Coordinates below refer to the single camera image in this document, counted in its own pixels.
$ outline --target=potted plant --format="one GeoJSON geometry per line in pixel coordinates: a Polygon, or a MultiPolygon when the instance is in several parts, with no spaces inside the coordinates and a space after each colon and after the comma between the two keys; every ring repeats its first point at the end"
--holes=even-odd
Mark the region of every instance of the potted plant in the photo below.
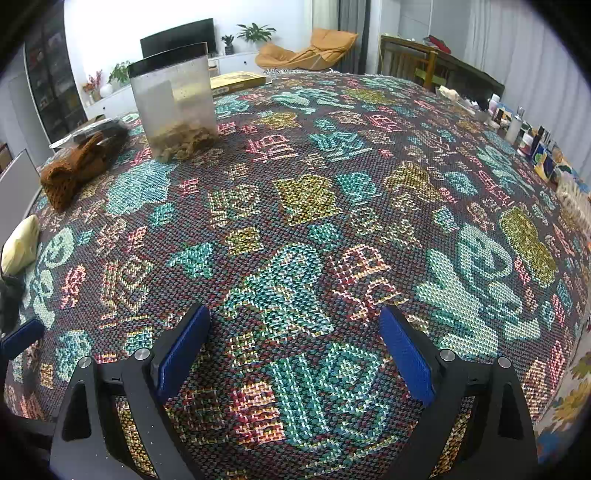
{"type": "Polygon", "coordinates": [[[232,45],[234,35],[226,35],[222,37],[222,41],[226,44],[226,55],[234,55],[234,45],[232,45]]]}
{"type": "Polygon", "coordinates": [[[254,22],[251,27],[242,24],[238,24],[238,26],[242,27],[242,30],[240,30],[240,33],[238,34],[238,38],[244,38],[246,41],[251,41],[257,44],[269,41],[272,36],[271,32],[277,31],[275,28],[267,27],[267,25],[259,27],[254,22]]]}
{"type": "Polygon", "coordinates": [[[130,63],[130,61],[122,61],[121,63],[117,63],[113,67],[113,71],[109,75],[109,83],[111,85],[113,85],[113,81],[117,81],[117,83],[119,84],[119,88],[121,88],[129,83],[129,74],[127,73],[127,67],[130,63]]]}
{"type": "Polygon", "coordinates": [[[90,97],[95,101],[98,102],[100,100],[100,79],[103,75],[102,70],[97,70],[96,77],[92,75],[88,75],[88,82],[86,82],[82,86],[82,90],[90,95],[90,97]]]}

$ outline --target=brown knitted cloth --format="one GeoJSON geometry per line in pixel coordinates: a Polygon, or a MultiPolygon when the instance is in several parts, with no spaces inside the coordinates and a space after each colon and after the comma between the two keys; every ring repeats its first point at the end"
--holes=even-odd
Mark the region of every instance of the brown knitted cloth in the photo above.
{"type": "Polygon", "coordinates": [[[121,143],[110,139],[107,145],[99,145],[103,139],[101,132],[95,133],[84,144],[41,171],[41,185],[56,211],[66,210],[82,186],[108,168],[113,158],[113,145],[120,146],[121,143]]]}

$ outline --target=patterned tablecloth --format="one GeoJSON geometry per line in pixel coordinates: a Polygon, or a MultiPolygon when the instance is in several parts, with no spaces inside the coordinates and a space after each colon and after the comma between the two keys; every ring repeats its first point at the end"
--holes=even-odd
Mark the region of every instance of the patterned tablecloth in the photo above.
{"type": "Polygon", "coordinates": [[[166,408],[208,478],[379,478],[422,409],[378,332],[395,303],[464,359],[508,356],[534,421],[556,401],[542,437],[567,428],[590,391],[582,355],[557,395],[586,240],[509,144],[391,77],[279,75],[216,111],[215,147],[170,164],[127,115],[124,151],[66,213],[39,198],[21,320],[47,332],[9,369],[14,412],[47,418],[80,357],[126,358],[200,300],[209,340],[166,408]]]}

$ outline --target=curtain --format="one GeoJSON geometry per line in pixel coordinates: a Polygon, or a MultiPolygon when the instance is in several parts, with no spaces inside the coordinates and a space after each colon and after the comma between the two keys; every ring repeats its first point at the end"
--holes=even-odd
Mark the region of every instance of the curtain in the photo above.
{"type": "Polygon", "coordinates": [[[312,26],[338,30],[339,0],[312,0],[312,26]]]}
{"type": "Polygon", "coordinates": [[[591,183],[591,91],[554,31],[523,1],[472,0],[464,61],[505,85],[502,101],[552,132],[591,183]]]}
{"type": "Polygon", "coordinates": [[[359,34],[355,44],[337,64],[342,73],[365,74],[368,56],[370,0],[339,0],[339,30],[359,34]]]}

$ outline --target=television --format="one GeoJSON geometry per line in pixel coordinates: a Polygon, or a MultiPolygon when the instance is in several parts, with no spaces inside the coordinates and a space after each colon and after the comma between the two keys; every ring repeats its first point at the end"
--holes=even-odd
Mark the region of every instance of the television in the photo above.
{"type": "Polygon", "coordinates": [[[144,58],[156,55],[172,48],[184,47],[192,43],[207,42],[208,53],[217,53],[216,36],[213,31],[213,18],[179,25],[155,33],[139,41],[144,58]]]}

